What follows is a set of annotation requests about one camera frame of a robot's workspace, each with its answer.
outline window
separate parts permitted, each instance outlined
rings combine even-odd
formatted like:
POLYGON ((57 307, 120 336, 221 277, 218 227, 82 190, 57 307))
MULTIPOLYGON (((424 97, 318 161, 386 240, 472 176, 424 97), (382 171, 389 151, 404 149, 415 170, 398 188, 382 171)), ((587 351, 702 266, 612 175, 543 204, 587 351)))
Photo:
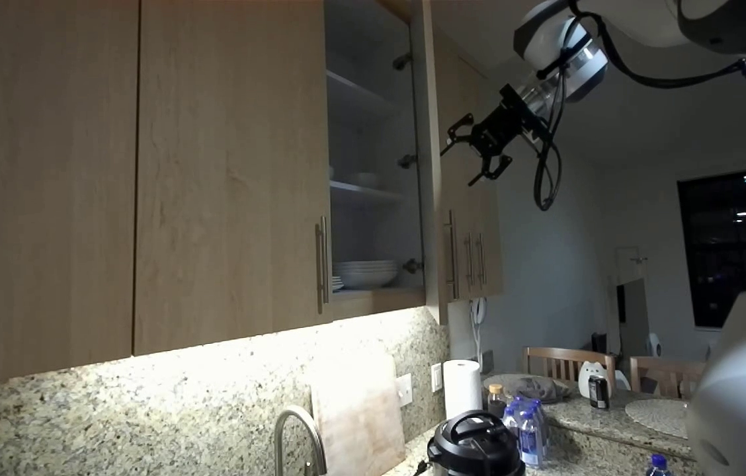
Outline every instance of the window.
POLYGON ((746 171, 680 182, 699 328, 722 328, 746 282, 746 171))

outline kitchen cabinet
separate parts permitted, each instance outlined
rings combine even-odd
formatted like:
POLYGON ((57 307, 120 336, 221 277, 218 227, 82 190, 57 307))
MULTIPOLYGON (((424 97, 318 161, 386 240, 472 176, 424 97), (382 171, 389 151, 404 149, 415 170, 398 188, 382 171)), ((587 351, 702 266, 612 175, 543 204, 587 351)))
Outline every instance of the kitchen cabinet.
POLYGON ((488 80, 436 34, 434 2, 412 11, 412 49, 418 71, 418 155, 426 232, 426 307, 448 323, 448 303, 493 297, 502 289, 497 199, 493 182, 477 182, 478 159, 472 149, 443 155, 448 126, 481 108, 488 80))
POLYGON ((318 0, 144 6, 139 351, 325 319, 322 32, 318 0))
POLYGON ((325 0, 332 317, 424 303, 412 44, 394 11, 382 0, 325 0), (342 262, 370 260, 398 262, 398 280, 342 280, 342 262))
POLYGON ((139 0, 0 0, 0 379, 132 348, 139 0))

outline faucet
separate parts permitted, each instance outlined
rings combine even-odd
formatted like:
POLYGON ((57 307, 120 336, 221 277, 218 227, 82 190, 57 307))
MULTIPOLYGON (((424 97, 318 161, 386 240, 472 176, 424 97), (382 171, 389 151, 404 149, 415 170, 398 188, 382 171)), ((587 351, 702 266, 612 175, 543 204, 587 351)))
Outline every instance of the faucet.
POLYGON ((296 405, 288 405, 277 413, 276 418, 276 476, 283 476, 287 473, 287 441, 283 441, 283 430, 287 430, 287 420, 288 418, 296 418, 303 420, 303 425, 308 429, 311 433, 311 441, 313 441, 313 459, 304 463, 304 473, 308 476, 325 476, 325 453, 322 453, 322 438, 321 438, 321 430, 318 430, 318 424, 314 418, 304 410, 304 406, 296 406, 296 405))

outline paper towel roll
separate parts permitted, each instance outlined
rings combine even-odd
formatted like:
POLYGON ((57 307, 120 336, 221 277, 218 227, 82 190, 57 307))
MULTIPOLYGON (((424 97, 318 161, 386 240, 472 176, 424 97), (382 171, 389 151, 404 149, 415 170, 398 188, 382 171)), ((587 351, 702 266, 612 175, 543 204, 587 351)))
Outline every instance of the paper towel roll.
POLYGON ((445 361, 445 405, 448 420, 467 413, 481 410, 481 368, 475 359, 445 361))

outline granite backsplash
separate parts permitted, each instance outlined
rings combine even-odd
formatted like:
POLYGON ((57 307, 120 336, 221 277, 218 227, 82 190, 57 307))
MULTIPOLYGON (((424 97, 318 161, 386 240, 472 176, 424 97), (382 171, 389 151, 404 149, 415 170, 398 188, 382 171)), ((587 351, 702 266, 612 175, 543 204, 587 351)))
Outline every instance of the granite backsplash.
MULTIPOLYGON (((394 358, 398 375, 412 372, 404 438, 439 424, 428 365, 448 359, 448 331, 404 310, 2 381, 0 473, 276 473, 280 406, 311 406, 318 359, 352 361, 370 346, 394 358)), ((303 441, 288 429, 291 465, 303 441)))

